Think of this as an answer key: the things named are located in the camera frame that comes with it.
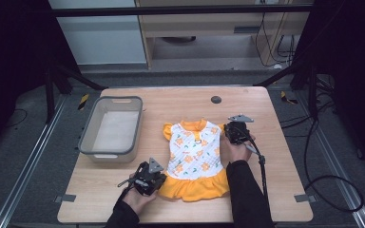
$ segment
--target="white cabinet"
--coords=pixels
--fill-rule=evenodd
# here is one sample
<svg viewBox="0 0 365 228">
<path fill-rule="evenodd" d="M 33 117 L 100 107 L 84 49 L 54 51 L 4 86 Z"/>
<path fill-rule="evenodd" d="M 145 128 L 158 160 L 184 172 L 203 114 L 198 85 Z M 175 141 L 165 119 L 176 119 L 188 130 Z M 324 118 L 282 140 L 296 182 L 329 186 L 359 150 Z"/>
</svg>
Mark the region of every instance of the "white cabinet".
<svg viewBox="0 0 365 228">
<path fill-rule="evenodd" d="M 53 9 L 135 7 L 133 0 L 49 0 Z M 58 17 L 77 64 L 146 64 L 137 16 Z"/>
</svg>

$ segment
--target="tabletop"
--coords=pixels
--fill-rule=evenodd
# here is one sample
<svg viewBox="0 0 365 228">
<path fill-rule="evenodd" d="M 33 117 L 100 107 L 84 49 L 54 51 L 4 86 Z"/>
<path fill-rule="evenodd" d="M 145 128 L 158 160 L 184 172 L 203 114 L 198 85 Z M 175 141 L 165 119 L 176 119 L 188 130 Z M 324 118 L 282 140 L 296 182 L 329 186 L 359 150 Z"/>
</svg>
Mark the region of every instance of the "tabletop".
<svg viewBox="0 0 365 228">
<path fill-rule="evenodd" d="M 129 163 L 94 162 L 80 154 L 67 187 L 74 201 L 63 201 L 58 220 L 63 223 L 103 223 L 123 188 L 117 185 L 136 171 L 141 162 L 154 158 L 167 167 L 169 144 L 163 135 L 165 123 L 206 119 L 214 124 L 229 123 L 228 117 L 243 114 L 254 119 L 247 128 L 256 136 L 265 157 L 266 182 L 272 219 L 275 222 L 306 222 L 313 218 L 293 158 L 280 128 L 268 91 L 259 86 L 129 87 L 103 90 L 102 96 L 139 96 L 144 103 L 137 157 Z M 221 162 L 228 163 L 221 144 Z M 249 164 L 259 187 L 259 159 Z M 140 214 L 141 223 L 231 222 L 230 197 L 184 202 L 157 197 Z"/>
</svg>

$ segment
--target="orange sleeve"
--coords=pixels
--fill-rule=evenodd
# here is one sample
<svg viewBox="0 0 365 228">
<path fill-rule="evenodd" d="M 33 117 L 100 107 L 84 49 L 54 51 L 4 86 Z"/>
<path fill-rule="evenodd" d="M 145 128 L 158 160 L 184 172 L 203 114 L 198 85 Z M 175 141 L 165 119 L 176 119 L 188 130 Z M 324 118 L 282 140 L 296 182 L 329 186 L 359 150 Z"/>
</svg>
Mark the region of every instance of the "orange sleeve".
<svg viewBox="0 0 365 228">
<path fill-rule="evenodd" d="M 171 139 L 171 126 L 172 125 L 173 125 L 172 123 L 165 123 L 164 126 L 163 126 L 163 135 L 169 141 Z"/>
</svg>

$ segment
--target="hand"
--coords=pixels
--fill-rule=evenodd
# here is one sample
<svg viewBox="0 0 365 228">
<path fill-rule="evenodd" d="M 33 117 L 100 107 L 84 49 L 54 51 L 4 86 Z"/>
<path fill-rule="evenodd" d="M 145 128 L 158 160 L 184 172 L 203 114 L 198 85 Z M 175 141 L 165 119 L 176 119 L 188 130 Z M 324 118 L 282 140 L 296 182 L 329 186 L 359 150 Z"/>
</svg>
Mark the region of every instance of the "hand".
<svg viewBox="0 0 365 228">
<path fill-rule="evenodd" d="M 138 190 L 132 188 L 125 195 L 123 201 L 126 202 L 137 215 L 139 215 L 144 210 L 144 207 L 151 201 L 155 200 L 156 198 L 157 198 L 157 191 L 155 191 L 150 196 L 142 196 L 138 192 Z"/>
<path fill-rule="evenodd" d="M 245 147 L 246 145 L 251 145 L 250 142 L 244 142 L 243 144 L 236 145 L 229 142 L 227 137 L 223 136 L 222 141 L 226 144 L 228 150 L 229 150 L 229 161 L 235 162 L 239 160 L 244 160 L 248 162 L 248 160 L 251 157 L 252 152 Z"/>
</svg>

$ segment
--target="plastic container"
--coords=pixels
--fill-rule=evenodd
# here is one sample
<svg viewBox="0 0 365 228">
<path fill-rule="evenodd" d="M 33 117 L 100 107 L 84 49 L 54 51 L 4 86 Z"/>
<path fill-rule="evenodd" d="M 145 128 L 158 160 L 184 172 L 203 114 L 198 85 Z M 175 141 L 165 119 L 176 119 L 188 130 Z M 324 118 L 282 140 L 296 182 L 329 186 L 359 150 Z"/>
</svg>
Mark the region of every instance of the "plastic container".
<svg viewBox="0 0 365 228">
<path fill-rule="evenodd" d="M 140 97 L 101 97 L 88 117 L 79 149 L 95 162 L 132 162 L 142 121 Z"/>
</svg>

